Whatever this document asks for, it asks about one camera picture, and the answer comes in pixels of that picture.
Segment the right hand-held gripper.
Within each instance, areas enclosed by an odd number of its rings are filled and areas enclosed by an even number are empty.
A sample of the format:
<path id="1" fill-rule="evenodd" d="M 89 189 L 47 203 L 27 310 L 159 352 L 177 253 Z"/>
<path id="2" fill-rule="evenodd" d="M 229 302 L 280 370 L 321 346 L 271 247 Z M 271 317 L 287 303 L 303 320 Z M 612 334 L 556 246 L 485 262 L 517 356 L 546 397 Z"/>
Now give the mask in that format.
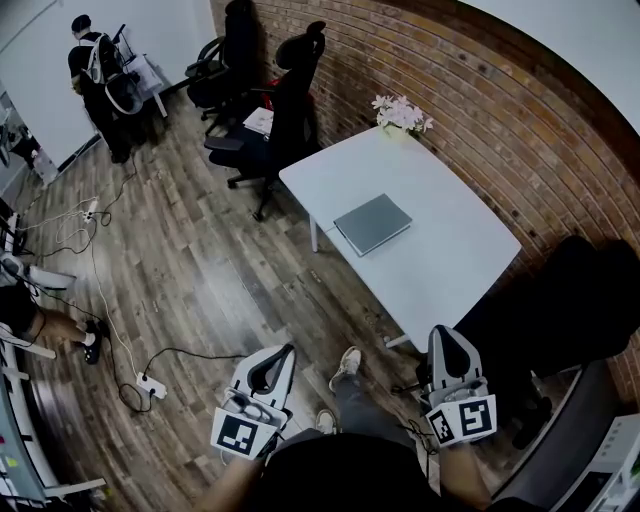
<path id="1" fill-rule="evenodd" d="M 481 377 L 475 346 L 458 331 L 436 325 L 429 335 L 428 361 L 434 391 L 423 393 L 419 401 L 438 445 L 472 442 L 495 433 L 496 396 Z"/>

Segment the grey notebook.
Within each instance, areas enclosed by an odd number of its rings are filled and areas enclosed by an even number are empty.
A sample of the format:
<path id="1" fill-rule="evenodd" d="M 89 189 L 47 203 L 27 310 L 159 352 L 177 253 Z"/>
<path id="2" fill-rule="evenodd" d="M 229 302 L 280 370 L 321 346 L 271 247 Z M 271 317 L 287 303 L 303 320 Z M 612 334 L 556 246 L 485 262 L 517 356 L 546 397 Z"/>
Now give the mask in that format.
<path id="1" fill-rule="evenodd" d="M 413 219 L 381 194 L 334 221 L 335 227 L 362 257 L 407 230 Z"/>

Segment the person's right forearm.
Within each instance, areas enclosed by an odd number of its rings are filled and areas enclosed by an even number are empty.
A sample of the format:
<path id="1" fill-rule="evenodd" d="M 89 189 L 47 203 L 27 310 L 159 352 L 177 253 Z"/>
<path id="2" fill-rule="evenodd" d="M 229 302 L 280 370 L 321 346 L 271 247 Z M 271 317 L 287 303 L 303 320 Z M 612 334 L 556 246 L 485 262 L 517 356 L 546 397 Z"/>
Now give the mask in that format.
<path id="1" fill-rule="evenodd" d="M 439 451 L 440 487 L 460 504 L 484 511 L 492 504 L 472 446 L 458 443 Z"/>

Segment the person's left forearm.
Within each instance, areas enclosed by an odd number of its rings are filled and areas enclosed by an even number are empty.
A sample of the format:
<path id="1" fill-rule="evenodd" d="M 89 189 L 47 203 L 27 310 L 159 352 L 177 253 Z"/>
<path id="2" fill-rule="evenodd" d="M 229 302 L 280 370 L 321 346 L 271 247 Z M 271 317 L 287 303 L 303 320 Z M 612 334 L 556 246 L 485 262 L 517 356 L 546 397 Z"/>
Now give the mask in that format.
<path id="1" fill-rule="evenodd" d="M 240 512 L 264 466 L 263 459 L 234 457 L 222 476 L 198 499 L 192 512 Z"/>

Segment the person's right shoe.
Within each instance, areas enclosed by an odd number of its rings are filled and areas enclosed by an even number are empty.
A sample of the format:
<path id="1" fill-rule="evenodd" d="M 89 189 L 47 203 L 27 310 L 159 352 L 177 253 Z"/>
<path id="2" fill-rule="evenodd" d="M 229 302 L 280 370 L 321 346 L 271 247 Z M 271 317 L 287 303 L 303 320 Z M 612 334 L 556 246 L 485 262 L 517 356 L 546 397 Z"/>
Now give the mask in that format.
<path id="1" fill-rule="evenodd" d="M 336 393 L 336 386 L 344 377 L 357 375 L 362 360 L 362 352 L 355 346 L 349 347 L 341 357 L 338 370 L 329 381 L 329 389 Z"/>

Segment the person's grey trousers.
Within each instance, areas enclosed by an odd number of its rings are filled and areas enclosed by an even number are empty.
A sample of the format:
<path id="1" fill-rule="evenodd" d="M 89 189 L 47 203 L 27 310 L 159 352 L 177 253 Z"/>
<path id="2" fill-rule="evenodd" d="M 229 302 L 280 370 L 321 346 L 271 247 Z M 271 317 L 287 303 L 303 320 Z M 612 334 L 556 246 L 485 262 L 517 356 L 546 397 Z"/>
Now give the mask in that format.
<path id="1" fill-rule="evenodd" d="M 334 394 L 344 433 L 380 438 L 416 451 L 415 441 L 400 420 L 377 404 L 361 387 L 356 376 L 340 376 L 335 381 Z"/>

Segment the black mesh office chair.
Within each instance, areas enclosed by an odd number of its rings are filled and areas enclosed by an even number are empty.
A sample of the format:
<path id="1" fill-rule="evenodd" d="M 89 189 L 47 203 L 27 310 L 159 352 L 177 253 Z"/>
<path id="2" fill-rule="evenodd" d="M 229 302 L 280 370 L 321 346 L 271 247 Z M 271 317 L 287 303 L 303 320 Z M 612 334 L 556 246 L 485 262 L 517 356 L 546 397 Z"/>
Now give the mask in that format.
<path id="1" fill-rule="evenodd" d="M 512 444 L 523 449 L 552 416 L 533 380 L 616 356 L 640 329 L 640 256 L 624 240 L 595 248 L 568 237 L 534 277 L 481 299 L 449 328 L 479 352 L 497 429 L 518 423 Z M 428 353 L 416 375 L 421 395 L 434 391 Z"/>

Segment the white desk with microwave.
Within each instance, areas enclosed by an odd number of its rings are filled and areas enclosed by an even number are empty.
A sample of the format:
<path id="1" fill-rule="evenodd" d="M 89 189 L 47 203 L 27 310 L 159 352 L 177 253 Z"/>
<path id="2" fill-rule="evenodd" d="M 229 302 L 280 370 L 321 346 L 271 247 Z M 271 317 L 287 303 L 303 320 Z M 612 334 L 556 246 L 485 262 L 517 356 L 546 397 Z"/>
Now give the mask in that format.
<path id="1" fill-rule="evenodd" d="M 619 405 L 607 363 L 584 366 L 551 421 L 493 498 L 516 497 L 551 509 L 591 461 Z"/>

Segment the person's black shirt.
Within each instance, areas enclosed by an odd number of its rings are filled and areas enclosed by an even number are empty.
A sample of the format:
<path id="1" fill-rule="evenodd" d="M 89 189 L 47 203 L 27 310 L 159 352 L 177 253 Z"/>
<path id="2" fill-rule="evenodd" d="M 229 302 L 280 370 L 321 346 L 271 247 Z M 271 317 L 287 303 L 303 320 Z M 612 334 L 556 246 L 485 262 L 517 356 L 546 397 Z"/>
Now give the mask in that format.
<path id="1" fill-rule="evenodd" d="M 250 512 L 442 512 L 417 455 L 381 438 L 322 435 L 274 453 Z"/>

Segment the white flowers in pot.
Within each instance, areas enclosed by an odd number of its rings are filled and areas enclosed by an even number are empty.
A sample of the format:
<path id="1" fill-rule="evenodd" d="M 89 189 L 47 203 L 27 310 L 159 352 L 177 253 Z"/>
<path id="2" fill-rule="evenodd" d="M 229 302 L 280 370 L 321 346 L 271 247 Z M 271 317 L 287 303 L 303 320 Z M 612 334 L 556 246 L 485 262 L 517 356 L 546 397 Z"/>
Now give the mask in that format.
<path id="1" fill-rule="evenodd" d="M 434 119 L 406 96 L 376 95 L 371 106 L 377 125 L 391 139 L 417 139 L 434 127 Z"/>

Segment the paper sheets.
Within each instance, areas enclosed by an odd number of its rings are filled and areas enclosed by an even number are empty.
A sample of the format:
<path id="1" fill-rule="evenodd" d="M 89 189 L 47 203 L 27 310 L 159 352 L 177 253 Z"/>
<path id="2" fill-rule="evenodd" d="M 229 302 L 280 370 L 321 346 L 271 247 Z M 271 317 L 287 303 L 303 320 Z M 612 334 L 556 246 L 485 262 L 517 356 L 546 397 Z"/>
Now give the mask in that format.
<path id="1" fill-rule="evenodd" d="M 269 136 L 271 133 L 274 112 L 264 107 L 256 108 L 244 121 L 246 129 Z"/>

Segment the black office chair with headrest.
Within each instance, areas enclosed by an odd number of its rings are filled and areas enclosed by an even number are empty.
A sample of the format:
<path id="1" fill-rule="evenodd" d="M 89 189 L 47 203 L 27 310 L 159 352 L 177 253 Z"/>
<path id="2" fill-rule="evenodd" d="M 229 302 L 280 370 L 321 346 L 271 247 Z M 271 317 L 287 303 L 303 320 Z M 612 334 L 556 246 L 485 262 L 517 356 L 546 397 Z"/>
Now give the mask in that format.
<path id="1" fill-rule="evenodd" d="M 208 137 L 204 147 L 209 161 L 215 165 L 234 168 L 238 175 L 227 180 L 234 188 L 241 181 L 263 181 L 261 200 L 253 217 L 263 219 L 263 209 L 271 198 L 272 188 L 279 180 L 279 172 L 310 156 L 317 148 L 317 130 L 313 102 L 309 90 L 318 61 L 324 53 L 326 27 L 315 21 L 306 31 L 285 40 L 276 51 L 275 63 L 284 71 L 286 99 L 273 111 L 269 136 L 256 133 L 238 120 L 223 137 Z M 250 101 L 254 106 L 263 100 L 264 87 L 252 88 Z"/>

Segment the black office chair without headrest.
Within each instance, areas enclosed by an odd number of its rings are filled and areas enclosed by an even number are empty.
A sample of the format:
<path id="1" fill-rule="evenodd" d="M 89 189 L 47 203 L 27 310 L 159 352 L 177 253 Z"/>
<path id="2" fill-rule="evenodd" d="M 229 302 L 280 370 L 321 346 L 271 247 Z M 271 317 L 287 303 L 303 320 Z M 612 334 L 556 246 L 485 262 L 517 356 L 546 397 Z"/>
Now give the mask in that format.
<path id="1" fill-rule="evenodd" d="M 185 70 L 187 96 L 201 119 L 219 114 L 256 81 L 258 29 L 251 0 L 225 7 L 225 34 L 207 43 Z"/>

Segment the small white desk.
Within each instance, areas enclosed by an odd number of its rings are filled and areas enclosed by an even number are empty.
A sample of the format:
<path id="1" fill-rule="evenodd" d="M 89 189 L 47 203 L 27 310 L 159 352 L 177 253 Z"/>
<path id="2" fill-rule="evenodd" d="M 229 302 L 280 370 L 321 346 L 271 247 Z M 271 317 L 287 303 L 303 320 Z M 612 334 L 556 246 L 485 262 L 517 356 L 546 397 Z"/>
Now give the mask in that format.
<path id="1" fill-rule="evenodd" d="M 136 57 L 127 68 L 124 68 L 124 71 L 134 81 L 140 101 L 144 103 L 148 100 L 153 100 L 161 116 L 166 119 L 168 112 L 160 97 L 160 92 L 163 90 L 165 82 L 144 53 L 136 52 L 134 49 L 133 51 Z"/>

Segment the black desk lamp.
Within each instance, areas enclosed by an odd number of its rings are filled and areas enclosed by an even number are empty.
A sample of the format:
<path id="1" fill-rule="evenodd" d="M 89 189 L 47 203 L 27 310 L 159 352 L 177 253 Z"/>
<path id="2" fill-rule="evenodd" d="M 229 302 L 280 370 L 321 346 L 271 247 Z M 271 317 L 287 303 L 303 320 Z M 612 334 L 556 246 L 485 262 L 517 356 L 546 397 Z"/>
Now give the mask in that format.
<path id="1" fill-rule="evenodd" d="M 116 50 L 116 57 L 123 68 L 127 68 L 135 59 L 136 54 L 127 38 L 127 25 L 122 24 L 112 38 Z"/>

